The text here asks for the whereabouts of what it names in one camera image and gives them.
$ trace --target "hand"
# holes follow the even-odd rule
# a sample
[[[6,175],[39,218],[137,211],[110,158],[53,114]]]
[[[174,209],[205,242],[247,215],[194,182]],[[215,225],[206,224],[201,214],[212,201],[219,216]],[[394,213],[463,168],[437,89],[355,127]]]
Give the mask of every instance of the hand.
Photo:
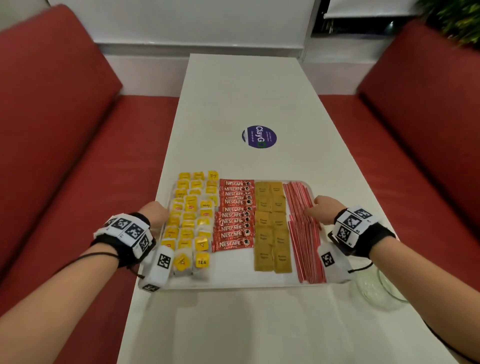
[[[328,196],[317,196],[313,202],[316,205],[306,209],[305,213],[324,225],[333,225],[338,213],[347,208],[340,201]]]
[[[140,211],[150,221],[150,229],[160,229],[168,219],[168,210],[159,202],[149,202]]]

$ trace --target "clear glass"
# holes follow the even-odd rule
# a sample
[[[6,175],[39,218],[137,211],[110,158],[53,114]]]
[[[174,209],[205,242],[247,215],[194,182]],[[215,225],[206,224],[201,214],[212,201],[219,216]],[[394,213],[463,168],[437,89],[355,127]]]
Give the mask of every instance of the clear glass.
[[[375,266],[356,272],[355,283],[363,298],[381,310],[394,311],[408,304],[393,283]]]

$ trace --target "brown sugar packet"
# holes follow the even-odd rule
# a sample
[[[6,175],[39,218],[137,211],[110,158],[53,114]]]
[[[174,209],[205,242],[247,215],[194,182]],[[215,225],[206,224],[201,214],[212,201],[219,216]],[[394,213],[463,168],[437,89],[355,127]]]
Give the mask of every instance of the brown sugar packet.
[[[272,198],[270,196],[260,196],[257,198],[257,211],[270,212],[272,210]]]
[[[272,247],[268,244],[253,246],[254,268],[257,272],[271,272],[274,269]]]
[[[287,212],[287,201],[285,196],[272,197],[272,212]]]
[[[283,212],[272,212],[270,220],[274,229],[288,229],[287,216]]]
[[[285,196],[283,194],[283,183],[282,182],[270,182],[270,191],[273,196]]]
[[[255,182],[255,196],[270,196],[270,182]]]
[[[273,231],[273,246],[278,251],[290,252],[290,234],[288,230]]]
[[[275,273],[291,273],[292,261],[290,259],[290,250],[273,249],[273,262]]]
[[[255,230],[255,245],[268,244],[273,246],[273,230],[271,228],[256,228]]]
[[[272,221],[270,220],[270,213],[265,211],[255,211],[255,225],[258,228],[272,227]]]

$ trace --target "person's left hand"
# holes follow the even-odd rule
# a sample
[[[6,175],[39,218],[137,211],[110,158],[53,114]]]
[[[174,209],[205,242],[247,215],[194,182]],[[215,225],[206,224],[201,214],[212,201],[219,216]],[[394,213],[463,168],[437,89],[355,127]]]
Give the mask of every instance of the person's left hand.
[[[158,201],[152,201],[143,206],[140,211],[150,221],[150,229],[160,229],[168,219],[168,210]]]

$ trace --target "sofa backrest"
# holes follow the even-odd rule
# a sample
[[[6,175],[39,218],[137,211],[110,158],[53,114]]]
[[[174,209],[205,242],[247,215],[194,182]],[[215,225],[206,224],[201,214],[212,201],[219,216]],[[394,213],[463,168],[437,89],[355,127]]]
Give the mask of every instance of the sofa backrest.
[[[359,92],[480,231],[480,51],[412,21]]]
[[[0,274],[120,89],[64,5],[0,33]]]

